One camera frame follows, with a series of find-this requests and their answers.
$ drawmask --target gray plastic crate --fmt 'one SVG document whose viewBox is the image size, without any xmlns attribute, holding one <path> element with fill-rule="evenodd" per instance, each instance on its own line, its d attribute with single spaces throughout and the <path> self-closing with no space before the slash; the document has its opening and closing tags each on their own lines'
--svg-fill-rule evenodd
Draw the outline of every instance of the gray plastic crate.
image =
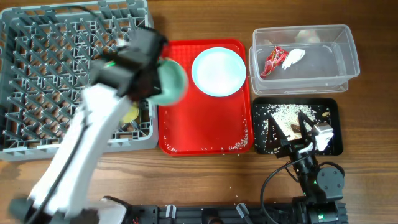
<svg viewBox="0 0 398 224">
<path fill-rule="evenodd" d="M 0 159 L 52 157 L 80 104 L 90 60 L 115 51 L 116 38 L 128 40 L 134 30 L 154 25 L 145 0 L 74 3 L 103 17 L 104 27 L 66 5 L 0 13 Z M 106 152 L 156 147 L 157 107 L 146 101 L 139 107 L 139 118 L 118 128 Z"/>
</svg>

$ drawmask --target red wrapper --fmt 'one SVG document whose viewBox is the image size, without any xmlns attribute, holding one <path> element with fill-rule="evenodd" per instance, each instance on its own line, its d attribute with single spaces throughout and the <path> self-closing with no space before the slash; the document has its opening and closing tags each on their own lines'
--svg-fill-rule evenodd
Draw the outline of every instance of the red wrapper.
<svg viewBox="0 0 398 224">
<path fill-rule="evenodd" d="M 281 47 L 275 47 L 270 56 L 267 57 L 264 71 L 260 74 L 261 78 L 267 78 L 268 75 L 280 65 L 288 56 L 288 52 Z"/>
</svg>

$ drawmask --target clear plastic bin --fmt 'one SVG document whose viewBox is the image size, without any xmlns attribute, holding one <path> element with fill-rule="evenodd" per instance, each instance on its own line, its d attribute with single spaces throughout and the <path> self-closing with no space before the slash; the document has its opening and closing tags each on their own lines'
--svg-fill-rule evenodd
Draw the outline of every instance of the clear plastic bin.
<svg viewBox="0 0 398 224">
<path fill-rule="evenodd" d="M 262 79 L 266 58 L 276 46 L 288 52 L 303 49 L 305 55 L 286 70 L 278 66 Z M 342 92 L 348 89 L 348 80 L 360 73 L 354 39 L 346 25 L 256 29 L 249 69 L 257 95 Z"/>
</svg>

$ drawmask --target black tray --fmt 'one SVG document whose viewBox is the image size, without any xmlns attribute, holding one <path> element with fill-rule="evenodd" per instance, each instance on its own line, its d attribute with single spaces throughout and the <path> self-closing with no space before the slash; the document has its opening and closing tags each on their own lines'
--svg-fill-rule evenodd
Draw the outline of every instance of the black tray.
<svg viewBox="0 0 398 224">
<path fill-rule="evenodd" d="M 276 98 L 259 97 L 253 101 L 253 129 L 254 129 L 254 148 L 260 154 L 273 154 L 274 149 L 266 149 L 266 134 L 261 134 L 264 130 L 264 120 L 266 119 L 264 111 L 260 111 L 263 106 L 268 105 L 308 105 L 315 110 L 315 118 L 321 122 L 326 121 L 333 128 L 333 138 L 328 147 L 323 152 L 317 152 L 317 155 L 338 156 L 343 152 L 343 140 L 341 138 L 340 119 L 338 116 L 337 103 L 332 98 Z M 322 116 L 323 112 L 329 111 L 329 118 Z"/>
</svg>

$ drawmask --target plate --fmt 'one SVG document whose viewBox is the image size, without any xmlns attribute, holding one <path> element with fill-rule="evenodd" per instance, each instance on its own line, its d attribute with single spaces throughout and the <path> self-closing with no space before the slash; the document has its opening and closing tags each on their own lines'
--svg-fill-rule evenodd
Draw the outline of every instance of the plate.
<svg viewBox="0 0 398 224">
<path fill-rule="evenodd" d="M 246 79 L 242 58 L 224 47 L 203 51 L 193 61 L 192 80 L 204 93 L 223 97 L 237 92 Z"/>
</svg>

